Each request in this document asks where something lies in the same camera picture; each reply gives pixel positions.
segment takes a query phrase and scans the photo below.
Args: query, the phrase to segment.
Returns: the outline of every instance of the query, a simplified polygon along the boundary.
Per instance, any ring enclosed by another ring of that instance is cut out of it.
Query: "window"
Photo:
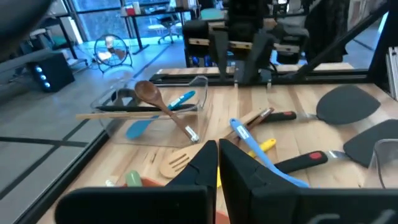
[[[114,34],[122,39],[129,38],[126,23],[118,10],[80,14],[79,18],[87,41],[97,40],[104,34]]]
[[[94,9],[107,9],[111,7],[120,7],[119,0],[72,0],[76,11],[87,11]]]

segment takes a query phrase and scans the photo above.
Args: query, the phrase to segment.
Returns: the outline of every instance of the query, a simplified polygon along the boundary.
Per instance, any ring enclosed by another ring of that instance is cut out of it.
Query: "black speaker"
[[[61,52],[50,53],[30,62],[28,68],[44,92],[58,92],[75,81],[68,62]]]

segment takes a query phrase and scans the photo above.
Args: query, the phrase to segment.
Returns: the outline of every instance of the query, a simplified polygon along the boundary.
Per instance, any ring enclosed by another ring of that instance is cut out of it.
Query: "black spatula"
[[[343,149],[353,161],[369,167],[374,145],[382,139],[398,139],[398,120],[389,119],[365,130],[346,142]]]
[[[317,114],[305,114],[305,117],[331,125],[350,124],[367,118],[379,107],[380,102],[369,93],[354,85],[343,85],[320,99]]]

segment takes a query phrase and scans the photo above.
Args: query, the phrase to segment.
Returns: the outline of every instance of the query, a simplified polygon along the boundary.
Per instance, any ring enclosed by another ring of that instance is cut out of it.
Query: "floor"
[[[345,62],[367,68],[378,40],[371,27],[347,46]],[[131,51],[137,47],[130,46]],[[90,46],[81,46],[81,57]],[[151,45],[132,55],[133,77],[149,78],[160,68],[184,67],[183,43]],[[31,89],[0,105],[0,222],[14,223],[45,189],[102,131],[97,120],[79,121],[90,103],[123,77],[127,67],[102,76],[96,65],[75,75],[76,81],[57,93]]]

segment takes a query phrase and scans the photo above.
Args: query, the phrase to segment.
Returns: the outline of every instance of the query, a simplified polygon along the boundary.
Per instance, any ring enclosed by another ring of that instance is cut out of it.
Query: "chair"
[[[162,26],[164,26],[167,29],[167,34],[165,34],[161,38],[159,38],[157,43],[160,44],[160,41],[164,40],[167,36],[170,36],[172,43],[174,43],[173,35],[176,35],[177,38],[180,37],[180,34],[178,34],[176,32],[172,32],[172,27],[177,25],[178,23],[180,23],[180,19],[178,18],[178,16],[176,14],[169,14],[169,15],[165,15],[160,18],[157,18],[157,20]]]

